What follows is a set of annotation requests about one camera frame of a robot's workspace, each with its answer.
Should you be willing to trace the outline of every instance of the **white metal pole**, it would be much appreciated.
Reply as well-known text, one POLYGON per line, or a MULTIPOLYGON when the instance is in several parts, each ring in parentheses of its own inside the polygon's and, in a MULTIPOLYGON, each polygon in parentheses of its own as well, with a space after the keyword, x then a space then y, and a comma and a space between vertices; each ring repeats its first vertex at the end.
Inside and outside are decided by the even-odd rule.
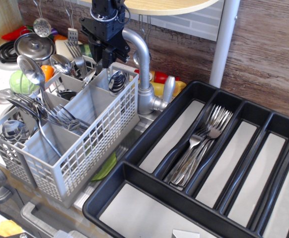
POLYGON ((240 0, 225 0, 217 45, 210 76, 210 85, 220 88, 240 0))

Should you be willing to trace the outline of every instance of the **pot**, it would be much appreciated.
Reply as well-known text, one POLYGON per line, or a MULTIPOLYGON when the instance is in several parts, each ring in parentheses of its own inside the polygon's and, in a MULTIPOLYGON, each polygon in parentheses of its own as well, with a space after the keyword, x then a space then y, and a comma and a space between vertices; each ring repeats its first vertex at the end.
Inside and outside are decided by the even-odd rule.
POLYGON ((55 54, 55 44, 50 38, 39 37, 36 33, 21 35, 14 42, 16 54, 26 55, 39 66, 50 65, 50 56, 55 54))

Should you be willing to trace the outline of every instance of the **silver faucet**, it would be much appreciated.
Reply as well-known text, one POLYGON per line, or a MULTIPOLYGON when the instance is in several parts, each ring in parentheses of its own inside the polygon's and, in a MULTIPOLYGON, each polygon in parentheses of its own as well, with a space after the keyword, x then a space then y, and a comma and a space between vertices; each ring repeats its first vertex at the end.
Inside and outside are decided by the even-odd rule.
POLYGON ((154 95, 154 89, 149 82, 149 49, 140 35, 130 29, 123 29, 123 37, 136 47, 139 53, 140 84, 138 87, 138 113, 150 114, 153 111, 163 111, 172 97, 175 87, 175 77, 169 76, 164 85, 163 99, 154 95))

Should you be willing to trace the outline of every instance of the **spoon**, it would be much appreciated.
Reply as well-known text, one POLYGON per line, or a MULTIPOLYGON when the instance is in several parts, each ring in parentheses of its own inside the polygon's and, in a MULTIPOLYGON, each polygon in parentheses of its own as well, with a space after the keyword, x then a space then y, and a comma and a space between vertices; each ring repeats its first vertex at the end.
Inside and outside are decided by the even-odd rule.
POLYGON ((58 72, 77 78, 71 62, 65 56, 54 54, 51 55, 50 61, 51 66, 53 66, 58 72))
POLYGON ((108 88, 111 96, 118 95, 124 90, 129 81, 129 74, 122 70, 115 72, 109 80, 108 88))
POLYGON ((29 138, 30 131, 24 123, 18 120, 7 120, 2 125, 2 134, 12 143, 23 143, 29 138))
POLYGON ((31 83, 40 86, 42 102, 48 109, 51 109, 45 92, 45 74, 41 67, 33 59, 25 55, 18 56, 16 61, 27 79, 31 83))

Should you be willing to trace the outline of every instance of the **dish rack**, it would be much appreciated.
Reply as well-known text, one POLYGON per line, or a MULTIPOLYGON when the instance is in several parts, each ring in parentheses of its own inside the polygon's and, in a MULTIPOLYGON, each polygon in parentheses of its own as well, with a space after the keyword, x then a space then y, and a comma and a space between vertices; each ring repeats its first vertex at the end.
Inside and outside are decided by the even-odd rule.
MULTIPOLYGON (((121 66, 114 63, 110 70, 115 72, 121 66)), ((50 122, 43 125, 43 131, 60 151, 61 157, 39 131, 23 144, 11 144, 0 139, 0 155, 11 174, 25 185, 38 187, 47 198, 69 208, 92 175, 140 120, 137 112, 139 75, 123 70, 129 73, 131 79, 117 96, 109 94, 106 70, 84 89, 81 89, 82 81, 78 79, 60 73, 54 75, 46 83, 50 105, 64 106, 76 118, 91 126, 80 135, 50 122), (78 93, 67 101, 55 95, 56 90, 63 88, 78 93)), ((17 108, 10 110, 0 119, 0 127, 18 112, 17 108)), ((19 114, 29 130, 33 130, 35 120, 21 111, 19 114)))

